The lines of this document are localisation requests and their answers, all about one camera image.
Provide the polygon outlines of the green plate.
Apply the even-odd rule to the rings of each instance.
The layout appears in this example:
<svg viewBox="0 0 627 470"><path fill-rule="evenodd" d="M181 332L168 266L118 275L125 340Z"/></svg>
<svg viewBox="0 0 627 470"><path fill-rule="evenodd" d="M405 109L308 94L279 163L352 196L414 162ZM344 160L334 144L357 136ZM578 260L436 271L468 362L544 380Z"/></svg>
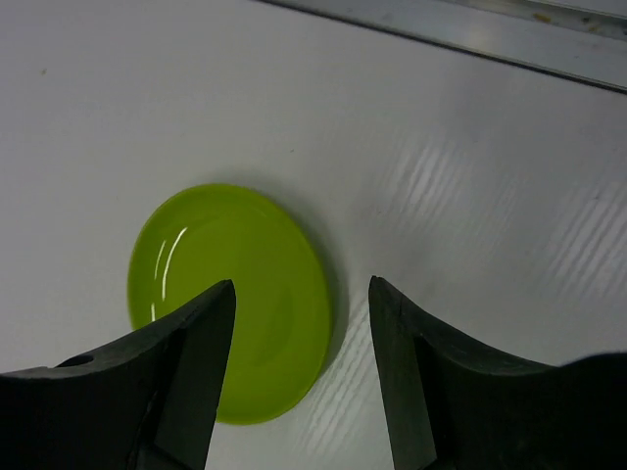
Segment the green plate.
<svg viewBox="0 0 627 470"><path fill-rule="evenodd" d="M130 322L141 328L224 279L234 285L236 313L217 420L266 422L314 385L334 323L321 257L280 205L229 184L170 197L148 218L132 251Z"/></svg>

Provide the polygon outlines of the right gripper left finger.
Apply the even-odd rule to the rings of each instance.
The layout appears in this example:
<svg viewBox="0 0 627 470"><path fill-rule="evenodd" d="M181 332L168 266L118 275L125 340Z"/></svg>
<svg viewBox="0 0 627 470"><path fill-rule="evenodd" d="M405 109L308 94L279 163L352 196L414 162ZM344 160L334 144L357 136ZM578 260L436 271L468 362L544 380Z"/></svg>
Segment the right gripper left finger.
<svg viewBox="0 0 627 470"><path fill-rule="evenodd" d="M2 468L204 468L235 309L223 280L107 345L2 374Z"/></svg>

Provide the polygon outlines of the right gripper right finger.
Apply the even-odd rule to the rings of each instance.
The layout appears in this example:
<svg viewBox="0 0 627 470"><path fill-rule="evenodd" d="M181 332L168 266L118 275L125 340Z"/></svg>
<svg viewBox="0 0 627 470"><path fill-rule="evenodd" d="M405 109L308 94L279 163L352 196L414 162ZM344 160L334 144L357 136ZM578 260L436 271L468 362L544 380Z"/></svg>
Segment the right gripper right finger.
<svg viewBox="0 0 627 470"><path fill-rule="evenodd" d="M626 356L562 366L481 343L381 277L370 330L398 469L622 469Z"/></svg>

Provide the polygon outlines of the aluminium table edge rail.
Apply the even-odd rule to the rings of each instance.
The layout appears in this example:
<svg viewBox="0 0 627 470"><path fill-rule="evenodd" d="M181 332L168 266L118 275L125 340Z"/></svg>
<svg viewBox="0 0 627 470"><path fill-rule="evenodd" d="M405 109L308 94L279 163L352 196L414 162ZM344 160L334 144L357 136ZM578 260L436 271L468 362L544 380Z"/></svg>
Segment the aluminium table edge rail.
<svg viewBox="0 0 627 470"><path fill-rule="evenodd" d="M326 1L286 8L618 93L626 90L623 1Z"/></svg>

